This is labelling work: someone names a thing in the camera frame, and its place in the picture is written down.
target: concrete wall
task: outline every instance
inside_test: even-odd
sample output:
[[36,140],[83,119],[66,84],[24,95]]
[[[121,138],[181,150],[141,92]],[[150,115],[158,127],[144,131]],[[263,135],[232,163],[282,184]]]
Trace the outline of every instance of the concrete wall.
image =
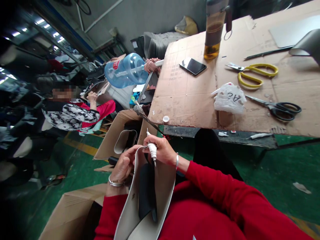
[[[81,29],[74,2],[71,7],[58,4],[54,0],[49,2],[71,26],[78,25],[74,27],[77,32]],[[92,14],[87,16],[81,13],[85,29],[117,0],[86,0],[86,2]],[[173,30],[184,15],[194,19],[200,32],[205,31],[205,2],[205,0],[123,0],[87,32],[87,35],[96,46],[100,46],[112,38],[109,30],[117,27],[129,52],[133,52],[131,39],[141,36],[146,31],[164,33]]]

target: hand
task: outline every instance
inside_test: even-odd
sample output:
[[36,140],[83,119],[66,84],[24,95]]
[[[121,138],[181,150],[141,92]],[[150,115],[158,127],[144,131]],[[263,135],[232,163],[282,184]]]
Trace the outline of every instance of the hand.
[[89,92],[87,99],[89,102],[97,102],[98,95],[95,92]]
[[[144,139],[143,145],[146,146],[149,142],[157,146],[157,159],[159,161],[171,166],[176,166],[177,153],[172,149],[167,139],[149,135]],[[144,153],[150,153],[149,148],[143,149],[142,151]]]
[[114,167],[110,175],[110,181],[121,183],[126,180],[133,168],[135,154],[139,147],[142,146],[134,145],[121,154],[116,166]]

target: silver bracelet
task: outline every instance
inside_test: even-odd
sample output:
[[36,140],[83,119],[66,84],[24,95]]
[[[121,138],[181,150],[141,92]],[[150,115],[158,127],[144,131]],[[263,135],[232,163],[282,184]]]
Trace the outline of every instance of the silver bracelet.
[[109,175],[109,183],[110,183],[111,186],[114,186],[114,187],[122,187],[122,186],[124,186],[124,183],[125,183],[125,182],[123,182],[123,183],[114,183],[114,182],[111,182],[110,176],[111,176],[111,174]]
[[176,160],[176,171],[178,170],[178,165],[179,165],[179,155],[177,154],[177,160]]

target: phone screen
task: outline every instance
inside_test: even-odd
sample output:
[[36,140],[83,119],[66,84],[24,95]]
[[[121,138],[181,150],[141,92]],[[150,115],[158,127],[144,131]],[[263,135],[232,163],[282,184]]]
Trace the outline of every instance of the phone screen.
[[186,58],[179,65],[194,75],[199,74],[207,68],[206,65],[194,60],[193,58]]

